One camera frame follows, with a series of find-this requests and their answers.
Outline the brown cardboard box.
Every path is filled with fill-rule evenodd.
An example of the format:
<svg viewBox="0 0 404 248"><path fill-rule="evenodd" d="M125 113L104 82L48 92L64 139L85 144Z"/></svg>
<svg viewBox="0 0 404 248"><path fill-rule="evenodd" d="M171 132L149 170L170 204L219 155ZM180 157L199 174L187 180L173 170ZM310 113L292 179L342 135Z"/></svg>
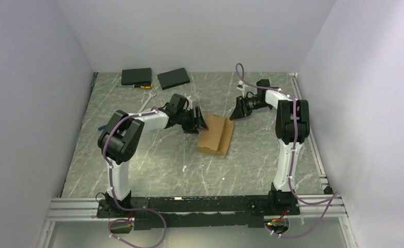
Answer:
<svg viewBox="0 0 404 248"><path fill-rule="evenodd" d="M208 130L202 130L197 151L212 156L226 156L234 130L234 121L217 115L207 115Z"/></svg>

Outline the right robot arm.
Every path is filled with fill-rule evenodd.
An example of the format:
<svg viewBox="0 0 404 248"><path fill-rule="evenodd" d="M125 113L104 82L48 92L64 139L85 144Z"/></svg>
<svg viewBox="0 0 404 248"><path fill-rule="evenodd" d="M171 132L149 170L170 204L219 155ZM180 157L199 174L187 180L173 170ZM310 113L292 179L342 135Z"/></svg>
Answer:
<svg viewBox="0 0 404 248"><path fill-rule="evenodd" d="M236 98L230 120L249 117L254 110L275 108L275 135L279 141L277 172L268 194L267 207L273 214L281 214L295 205L294 176L297 158L310 134L309 104L296 100L279 87L271 87L268 79L256 82L257 92L242 92Z"/></svg>

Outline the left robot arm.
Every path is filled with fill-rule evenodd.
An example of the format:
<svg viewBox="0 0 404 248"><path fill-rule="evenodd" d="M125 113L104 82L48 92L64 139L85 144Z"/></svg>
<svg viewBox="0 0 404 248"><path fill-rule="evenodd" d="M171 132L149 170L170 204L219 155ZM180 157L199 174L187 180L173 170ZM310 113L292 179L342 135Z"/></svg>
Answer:
<svg viewBox="0 0 404 248"><path fill-rule="evenodd" d="M141 113L114 112L97 141L107 162L108 188L106 201L119 217L131 210L129 161L135 154L143 133L180 125L184 133L197 134L208 130L199 106L193 106L189 97L173 94L162 107L153 107Z"/></svg>

